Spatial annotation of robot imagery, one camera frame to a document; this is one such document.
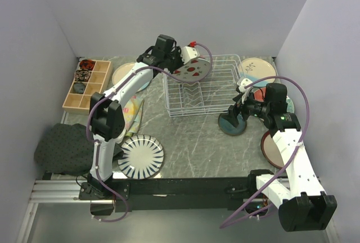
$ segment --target gray marble surface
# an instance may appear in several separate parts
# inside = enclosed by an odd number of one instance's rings
[[[273,66],[271,57],[260,57]],[[94,57],[109,60],[114,70],[120,65],[135,62],[136,57]],[[264,158],[260,140],[266,128],[257,118],[250,117],[240,136],[228,136],[218,127],[218,115],[195,115],[170,118],[164,104],[162,75],[152,80],[142,92],[145,99],[139,134],[148,134],[160,141],[165,150],[164,164],[156,177],[241,177],[253,169],[277,169]],[[86,124],[87,116],[67,114],[66,124]],[[117,163],[113,163],[114,177],[123,178]]]

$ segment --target plate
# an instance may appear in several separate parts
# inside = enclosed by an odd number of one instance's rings
[[[266,62],[265,60],[262,60],[260,58],[256,58],[256,57],[247,58],[241,62],[241,66],[242,69],[244,70],[246,77],[252,80],[253,82],[267,76],[276,75],[276,71],[274,67],[269,62]],[[238,70],[239,72],[242,73],[241,66],[238,66]],[[257,83],[255,86],[265,87],[267,83],[272,83],[274,81],[275,78],[268,79]]]
[[[204,79],[208,75],[210,68],[211,65],[208,60],[198,58],[177,69],[174,75],[179,77],[179,79],[185,80],[187,83],[193,83]]]
[[[125,77],[125,75],[127,75],[131,71],[131,69],[134,67],[134,65],[135,65],[135,62],[131,62],[131,63],[126,63],[126,64],[118,67],[112,75],[112,79],[111,79],[112,84],[116,85],[121,79],[123,79]],[[150,84],[150,82],[147,82],[137,92],[144,90],[149,84]]]
[[[254,97],[257,101],[263,101],[263,94],[265,96],[266,87],[259,88],[254,92]],[[287,112],[288,113],[294,113],[295,112],[295,106],[291,98],[286,96],[286,103],[287,103]]]
[[[149,135],[136,135],[126,140],[121,148],[124,155],[118,160],[118,164],[129,178],[151,177],[160,170],[164,161],[163,146]]]
[[[277,148],[274,140],[271,138],[269,131],[265,132],[265,134],[261,138],[260,146],[264,157],[271,165],[278,169],[284,167],[284,162],[282,160],[280,151]]]
[[[238,126],[236,128],[233,125],[231,125],[229,121],[223,119],[222,115],[223,114],[219,115],[218,125],[225,134],[237,136],[245,131],[246,121],[242,119],[242,116],[240,114],[238,114],[237,116]]]

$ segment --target white plate with floral design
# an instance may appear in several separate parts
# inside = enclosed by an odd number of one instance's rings
[[[269,62],[266,62],[265,60],[262,60],[260,58],[256,58],[256,57],[247,58],[241,62],[241,66],[242,69],[244,70],[246,77],[253,82],[264,77],[276,75],[276,71],[274,67]],[[239,72],[242,73],[241,66],[238,66],[238,70]],[[254,86],[266,87],[267,83],[272,83],[274,81],[275,78],[267,79],[265,81],[255,84]]]

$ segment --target white wall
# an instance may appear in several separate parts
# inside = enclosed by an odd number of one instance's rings
[[[360,0],[307,0],[277,58],[278,72],[294,78],[310,100],[305,142],[316,173],[338,209],[342,242],[359,242]],[[300,94],[290,96],[302,122]]]
[[[75,56],[45,0],[0,0],[1,242],[14,242],[44,131],[61,119]]]
[[[159,34],[277,56],[306,0],[47,0],[77,56],[139,55]]]

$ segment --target wire dish rack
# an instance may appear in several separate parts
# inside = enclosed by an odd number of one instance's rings
[[[240,79],[238,55],[213,56],[211,72],[202,81],[180,83],[163,74],[165,107],[171,117],[219,114],[234,104]]]

